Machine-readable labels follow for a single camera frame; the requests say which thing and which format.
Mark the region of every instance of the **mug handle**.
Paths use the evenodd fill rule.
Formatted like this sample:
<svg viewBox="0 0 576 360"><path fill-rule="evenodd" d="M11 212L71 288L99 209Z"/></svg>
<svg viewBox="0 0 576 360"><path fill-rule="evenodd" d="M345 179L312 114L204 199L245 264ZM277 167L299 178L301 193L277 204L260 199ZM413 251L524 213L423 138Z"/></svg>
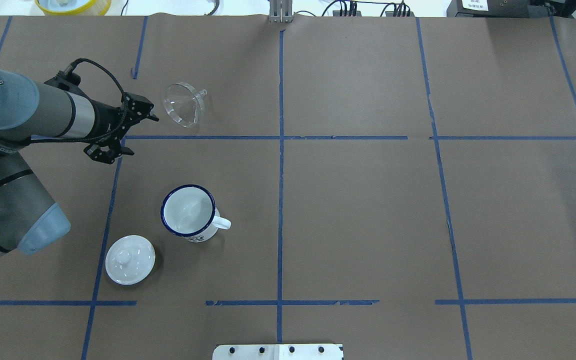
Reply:
<svg viewBox="0 0 576 360"><path fill-rule="evenodd" d="M228 230L228 229L231 228L232 223L231 223L231 221L230 221L229 219L225 219L225 218L222 218L222 217L219 217L219 216L215 216L215 217L212 219L212 225L213 225L215 228L218 228L218 229Z"/></svg>

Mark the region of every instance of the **black cable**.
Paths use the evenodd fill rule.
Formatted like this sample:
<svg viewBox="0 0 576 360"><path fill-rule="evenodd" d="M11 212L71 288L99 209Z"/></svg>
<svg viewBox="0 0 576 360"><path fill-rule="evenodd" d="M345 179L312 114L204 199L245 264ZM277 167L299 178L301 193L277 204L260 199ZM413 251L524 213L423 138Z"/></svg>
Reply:
<svg viewBox="0 0 576 360"><path fill-rule="evenodd" d="M212 11L207 13L207 16L211 16L213 15L215 12L217 12L217 9L219 8L219 0L214 0L214 7L212 8Z"/></svg>
<svg viewBox="0 0 576 360"><path fill-rule="evenodd" d="M390 4L390 2L375 2L375 1L355 1L355 3L361 3L361 4L377 4L377 5L386 5L386 4Z"/></svg>
<svg viewBox="0 0 576 360"><path fill-rule="evenodd" d="M391 5L395 7L395 10L397 10L397 4L395 4L394 2L389 2L388 4L386 4L386 6L383 7L383 10L381 10L381 13L379 14L380 18L384 16L384 14L386 14L386 9L388 9L388 7L390 7Z"/></svg>
<svg viewBox="0 0 576 360"><path fill-rule="evenodd" d="M119 16L124 16L124 10L126 9L126 6L128 6L128 2L130 2L130 0L126 0L126 3L123 4L123 7L121 8L121 13L119 14Z"/></svg>
<svg viewBox="0 0 576 360"><path fill-rule="evenodd" d="M328 6L326 6L326 8L324 9L324 12L321 13L321 16L325 16L326 12L328 11L328 9L330 9L331 6L333 6L334 3L341 3L343 5L343 11L347 11L348 10L348 4L346 4L345 0L334 0L333 2L330 2L328 4ZM341 5L339 6L339 14L341 14Z"/></svg>
<svg viewBox="0 0 576 360"><path fill-rule="evenodd" d="M76 137L76 138L72 138L72 139L34 139L34 140L30 140L30 142L28 144L62 143L62 142L94 142L94 141L98 141L100 139L103 139L105 137L109 137L110 135L114 134L114 132L119 130L124 125L124 121L126 120L126 115L128 114L128 97L126 96L126 92L124 91L124 88L122 87L122 85L119 84L119 81L117 80L117 78L114 75L112 75L112 73L110 73L110 71L108 71L108 69L101 66L99 63L92 61L91 59L86 59L83 57L76 59L75 61L71 62L66 67L66 69L64 70L64 73L66 74L66 76L70 75L70 73L72 73L75 70L75 68L77 68L77 66L81 63L89 63L89 64L92 64L92 65L96 66L97 68L101 69L101 71L106 73L106 75L108 75L110 77L110 79L112 79L112 82L114 82L114 84L117 86L117 89L119 89L119 91L121 92L121 102L122 103L121 103L121 108L119 110L119 111L121 111L121 120L119 121L117 126L114 127L114 129L109 130L108 132L106 132L105 134L102 134L102 135L98 135L98 136L94 136L94 137Z"/></svg>
<svg viewBox="0 0 576 360"><path fill-rule="evenodd" d="M299 13L311 14L312 16L317 17L316 14L313 14L313 13L311 13L310 11L307 11L307 10L299 10L299 11L295 12L295 14L299 14Z"/></svg>

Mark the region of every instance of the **blue mug rim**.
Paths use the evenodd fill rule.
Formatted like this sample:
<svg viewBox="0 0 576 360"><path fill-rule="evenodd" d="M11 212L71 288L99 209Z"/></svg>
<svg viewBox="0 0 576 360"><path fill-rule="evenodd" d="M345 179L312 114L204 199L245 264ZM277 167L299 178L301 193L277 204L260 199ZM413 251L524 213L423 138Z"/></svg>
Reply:
<svg viewBox="0 0 576 360"><path fill-rule="evenodd" d="M212 214L210 214L210 219L208 220L208 223L206 223L202 228L200 228L199 230L195 231L195 232L190 232L189 234L185 234L183 232L178 232L173 230L169 224L166 222L166 218L164 218L164 207L166 207L166 203L168 202L169 198L171 196L173 196L174 193L180 191L181 189L186 189L186 188L196 188L199 189L203 192L205 192L206 194L208 194L208 198L210 198L210 202L212 203ZM178 237L184 237L184 238L189 238L189 237L194 237L195 235L200 234L202 231L208 229L208 227L210 226L210 224L213 223L213 220L215 219L215 198L213 198L213 194L210 193L210 191L206 190L205 187L196 185L196 184L186 184L186 185L182 185L177 187L176 189L173 189L172 191L170 191L166 197L164 198L163 202L161 203L161 211L160 211L160 216L161 216L161 222L164 224L164 227L170 232L173 233L174 235L177 235Z"/></svg>

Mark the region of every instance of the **metal mount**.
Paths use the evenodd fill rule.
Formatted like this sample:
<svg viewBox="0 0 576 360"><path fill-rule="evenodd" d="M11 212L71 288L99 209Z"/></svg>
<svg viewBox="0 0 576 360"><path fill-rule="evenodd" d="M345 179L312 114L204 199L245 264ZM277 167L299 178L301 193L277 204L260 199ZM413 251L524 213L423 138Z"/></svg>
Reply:
<svg viewBox="0 0 576 360"><path fill-rule="evenodd" d="M271 23L292 23L293 16L293 0L270 0Z"/></svg>
<svg viewBox="0 0 576 360"><path fill-rule="evenodd" d="M212 360L344 360L342 344L219 345Z"/></svg>

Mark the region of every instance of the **white label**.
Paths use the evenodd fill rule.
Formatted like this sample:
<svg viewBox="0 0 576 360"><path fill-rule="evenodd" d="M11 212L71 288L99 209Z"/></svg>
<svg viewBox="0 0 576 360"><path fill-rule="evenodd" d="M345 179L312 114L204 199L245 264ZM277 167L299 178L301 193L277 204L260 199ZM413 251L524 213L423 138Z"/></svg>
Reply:
<svg viewBox="0 0 576 360"><path fill-rule="evenodd" d="M461 4L465 9L488 11L488 0L461 0Z"/></svg>

